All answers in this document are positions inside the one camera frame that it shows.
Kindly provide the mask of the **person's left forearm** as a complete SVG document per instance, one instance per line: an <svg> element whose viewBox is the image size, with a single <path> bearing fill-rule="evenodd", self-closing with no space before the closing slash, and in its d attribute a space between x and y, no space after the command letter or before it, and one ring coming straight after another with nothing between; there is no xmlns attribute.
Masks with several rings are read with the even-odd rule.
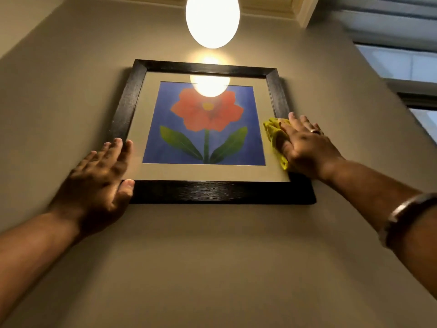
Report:
<svg viewBox="0 0 437 328"><path fill-rule="evenodd" d="M0 234L0 323L80 234L83 209L50 209Z"/></svg>

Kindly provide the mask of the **black framed flower picture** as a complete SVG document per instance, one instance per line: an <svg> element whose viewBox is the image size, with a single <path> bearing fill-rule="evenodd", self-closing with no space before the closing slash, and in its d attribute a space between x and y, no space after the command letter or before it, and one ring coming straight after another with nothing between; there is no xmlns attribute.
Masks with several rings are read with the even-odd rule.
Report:
<svg viewBox="0 0 437 328"><path fill-rule="evenodd" d="M263 126L289 110L276 68L136 59L108 134L135 143L131 203L315 204Z"/></svg>

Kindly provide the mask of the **window with dark frame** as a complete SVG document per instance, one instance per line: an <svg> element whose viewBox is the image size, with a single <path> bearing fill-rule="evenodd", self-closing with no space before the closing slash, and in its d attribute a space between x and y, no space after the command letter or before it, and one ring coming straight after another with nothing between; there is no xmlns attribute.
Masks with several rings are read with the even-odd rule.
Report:
<svg viewBox="0 0 437 328"><path fill-rule="evenodd" d="M437 144L437 52L356 47Z"/></svg>

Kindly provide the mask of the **person's right hand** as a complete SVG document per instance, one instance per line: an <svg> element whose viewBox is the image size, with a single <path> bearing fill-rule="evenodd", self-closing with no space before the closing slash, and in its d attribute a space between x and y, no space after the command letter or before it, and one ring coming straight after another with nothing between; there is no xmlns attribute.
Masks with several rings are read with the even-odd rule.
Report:
<svg viewBox="0 0 437 328"><path fill-rule="evenodd" d="M327 136L310 132L312 124L305 116L296 116L302 123L302 134L288 135L289 120L281 119L281 128L289 137L283 143L282 153L289 162L289 170L299 172L308 178L326 182L335 168L345 158Z"/></svg>

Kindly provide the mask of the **person's left hand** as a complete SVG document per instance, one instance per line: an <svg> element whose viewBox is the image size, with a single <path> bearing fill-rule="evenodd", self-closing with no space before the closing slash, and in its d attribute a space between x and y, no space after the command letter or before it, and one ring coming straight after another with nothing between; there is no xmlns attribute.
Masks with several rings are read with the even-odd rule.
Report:
<svg viewBox="0 0 437 328"><path fill-rule="evenodd" d="M125 213L128 205L115 205L115 194L124 180L131 155L133 141L123 141L123 148L117 162L110 169L102 168L102 156L112 143L105 143L100 151L80 172L69 173L48 210L63 207L83 209L84 218L80 224L80 236L97 233L116 222Z"/></svg>

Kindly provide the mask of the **yellow cleaning cloth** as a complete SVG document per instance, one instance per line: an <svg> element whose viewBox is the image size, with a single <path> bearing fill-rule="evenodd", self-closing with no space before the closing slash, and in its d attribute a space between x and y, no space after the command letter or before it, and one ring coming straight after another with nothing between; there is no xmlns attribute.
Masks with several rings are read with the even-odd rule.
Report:
<svg viewBox="0 0 437 328"><path fill-rule="evenodd" d="M289 162L282 153L283 143L290 142L289 137L281 128L281 118L270 118L263 123L268 140L271 143L272 152L275 155L283 171L289 171Z"/></svg>

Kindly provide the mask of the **person's right forearm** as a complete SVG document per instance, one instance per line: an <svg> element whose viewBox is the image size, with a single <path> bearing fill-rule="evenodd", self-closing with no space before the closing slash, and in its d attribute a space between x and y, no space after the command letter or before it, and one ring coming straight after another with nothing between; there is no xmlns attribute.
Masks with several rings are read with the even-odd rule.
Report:
<svg viewBox="0 0 437 328"><path fill-rule="evenodd" d="M437 300L437 194L423 193L350 160L339 164L324 183L363 216Z"/></svg>

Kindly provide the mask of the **glowing white pendant lamp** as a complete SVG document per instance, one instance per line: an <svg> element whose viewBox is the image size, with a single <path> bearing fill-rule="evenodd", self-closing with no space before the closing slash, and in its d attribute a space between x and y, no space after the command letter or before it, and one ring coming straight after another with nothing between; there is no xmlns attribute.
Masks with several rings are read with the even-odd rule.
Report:
<svg viewBox="0 0 437 328"><path fill-rule="evenodd" d="M238 0L187 0L185 16L192 37L208 49L229 43L241 17Z"/></svg>

